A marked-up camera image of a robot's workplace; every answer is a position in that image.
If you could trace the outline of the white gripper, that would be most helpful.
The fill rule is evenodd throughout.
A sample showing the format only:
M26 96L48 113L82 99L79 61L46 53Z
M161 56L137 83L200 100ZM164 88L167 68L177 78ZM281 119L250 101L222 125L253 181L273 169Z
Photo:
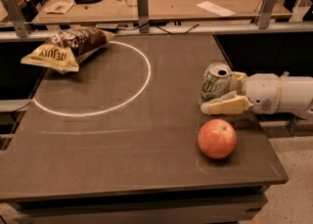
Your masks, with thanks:
M249 109L254 113L272 114L278 108L279 77L276 74L257 73L250 77L244 72L233 71L229 92L201 105L201 111L209 115L241 114Z

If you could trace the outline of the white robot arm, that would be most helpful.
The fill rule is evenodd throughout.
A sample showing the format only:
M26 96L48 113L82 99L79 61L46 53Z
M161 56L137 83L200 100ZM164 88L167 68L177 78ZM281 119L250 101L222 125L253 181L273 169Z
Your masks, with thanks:
M256 114L289 112L300 118L313 118L313 78L235 72L230 91L201 105L206 114Z

